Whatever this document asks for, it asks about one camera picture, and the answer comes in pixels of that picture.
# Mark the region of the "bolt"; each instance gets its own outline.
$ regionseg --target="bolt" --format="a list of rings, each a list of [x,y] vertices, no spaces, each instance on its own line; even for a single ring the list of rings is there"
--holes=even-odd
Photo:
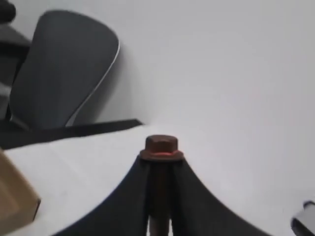
[[[150,153],[173,153],[178,150],[178,140],[169,135],[152,135],[146,138],[145,150]]]

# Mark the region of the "white wall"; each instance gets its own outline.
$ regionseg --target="white wall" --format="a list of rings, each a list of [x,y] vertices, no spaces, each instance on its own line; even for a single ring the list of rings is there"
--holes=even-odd
[[[32,37],[47,9],[72,9],[122,40],[119,84],[98,121],[220,120],[313,92],[312,0],[12,0],[13,26]]]

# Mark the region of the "black fabric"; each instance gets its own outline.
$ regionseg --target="black fabric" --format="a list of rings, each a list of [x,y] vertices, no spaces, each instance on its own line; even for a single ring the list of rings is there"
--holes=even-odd
[[[99,124],[90,124],[82,126],[72,126],[66,128],[58,128],[51,130],[36,130],[36,131],[23,131],[23,132],[1,132],[0,122],[0,147],[2,149],[18,148],[30,144],[38,144],[44,142],[51,142],[55,140],[84,137],[94,134],[109,133],[119,130],[126,130],[142,123],[136,119],[105,122]]]
[[[173,180],[174,236],[268,236],[215,198],[186,161],[173,166]]]
[[[15,6],[7,0],[0,0],[0,24],[13,21],[16,15]]]
[[[150,166],[137,158],[115,191],[95,210],[56,236],[145,236]]]
[[[7,132],[23,132],[23,129],[8,120],[0,120],[0,136],[7,134]]]
[[[103,78],[118,47],[116,35],[100,22],[68,11],[45,13],[11,91],[13,116],[31,129],[65,126]]]

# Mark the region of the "chair backrest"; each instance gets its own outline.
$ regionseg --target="chair backrest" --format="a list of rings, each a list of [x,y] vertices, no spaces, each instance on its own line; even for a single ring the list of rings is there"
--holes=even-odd
[[[29,129],[69,125],[119,47],[115,33],[98,21],[68,11],[46,12],[11,91],[12,120]]]

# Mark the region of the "black object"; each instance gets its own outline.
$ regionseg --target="black object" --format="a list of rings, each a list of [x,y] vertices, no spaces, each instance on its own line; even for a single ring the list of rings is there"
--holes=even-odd
[[[15,6],[7,0],[0,0],[0,24],[10,23],[16,16]]]
[[[140,154],[103,203],[55,236],[145,236],[149,216],[152,236],[168,235],[168,217],[174,236],[267,236],[216,199],[184,158],[171,161],[171,146],[162,140],[151,158]]]
[[[25,130],[72,125],[118,51],[117,36],[102,23],[68,11],[46,12],[12,87],[11,121]]]
[[[84,137],[94,134],[126,130],[141,124],[142,123],[136,119],[129,119],[58,129],[35,130],[32,132],[0,132],[0,147],[4,150],[8,150],[25,145],[51,142],[65,138]]]
[[[3,149],[48,142],[62,138],[123,130],[141,125],[137,120],[93,124],[34,132],[0,133]],[[226,208],[200,182],[184,158],[156,161],[167,142],[156,148],[152,158],[139,155],[124,180],[91,213],[56,236],[145,236],[149,215],[153,214],[153,178],[163,179],[169,197],[169,213],[174,236],[268,236]],[[171,155],[177,153],[168,146]]]

